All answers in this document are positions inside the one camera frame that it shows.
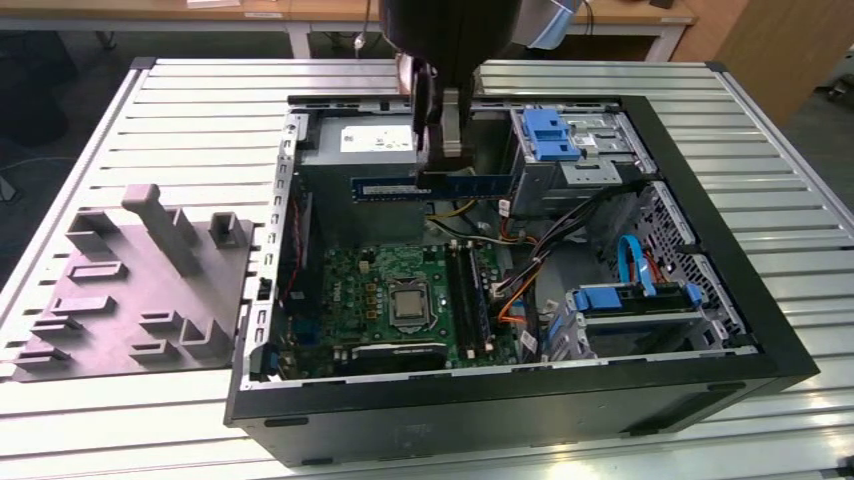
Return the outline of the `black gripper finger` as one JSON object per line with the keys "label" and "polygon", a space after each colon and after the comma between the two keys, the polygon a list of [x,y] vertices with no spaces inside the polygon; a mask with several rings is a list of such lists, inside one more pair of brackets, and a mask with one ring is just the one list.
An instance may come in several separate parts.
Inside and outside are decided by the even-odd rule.
{"label": "black gripper finger", "polygon": [[419,173],[434,170],[442,159],[442,88],[430,64],[412,60],[412,129],[416,140]]}
{"label": "black gripper finger", "polygon": [[442,159],[426,174],[419,173],[418,164],[419,188],[438,188],[450,173],[472,166],[474,147],[466,139],[471,100],[471,87],[442,90]]}

